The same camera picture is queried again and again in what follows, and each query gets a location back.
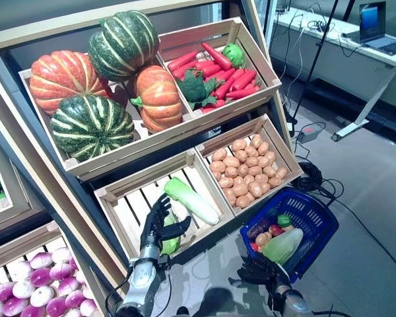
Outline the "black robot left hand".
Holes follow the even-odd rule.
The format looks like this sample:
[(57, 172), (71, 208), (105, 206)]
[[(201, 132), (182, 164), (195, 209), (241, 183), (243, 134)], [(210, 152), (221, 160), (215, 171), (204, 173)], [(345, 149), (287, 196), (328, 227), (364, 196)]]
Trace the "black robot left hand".
[(159, 247), (161, 250), (163, 241), (177, 238), (188, 230), (191, 224), (191, 216), (187, 216), (181, 222), (164, 225), (164, 220), (169, 215), (170, 208), (170, 198), (167, 194), (162, 194), (147, 215), (141, 234), (141, 250), (148, 244)]

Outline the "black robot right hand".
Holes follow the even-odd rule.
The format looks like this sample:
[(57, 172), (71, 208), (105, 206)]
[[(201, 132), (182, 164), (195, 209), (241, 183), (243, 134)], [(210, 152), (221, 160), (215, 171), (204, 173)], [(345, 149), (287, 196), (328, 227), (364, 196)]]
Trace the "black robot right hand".
[(263, 285), (269, 294), (283, 294), (291, 290), (289, 278), (280, 265), (271, 262), (263, 256), (256, 258), (242, 256), (242, 266), (237, 270), (239, 278), (229, 277), (228, 282), (233, 287), (244, 287), (245, 284)]

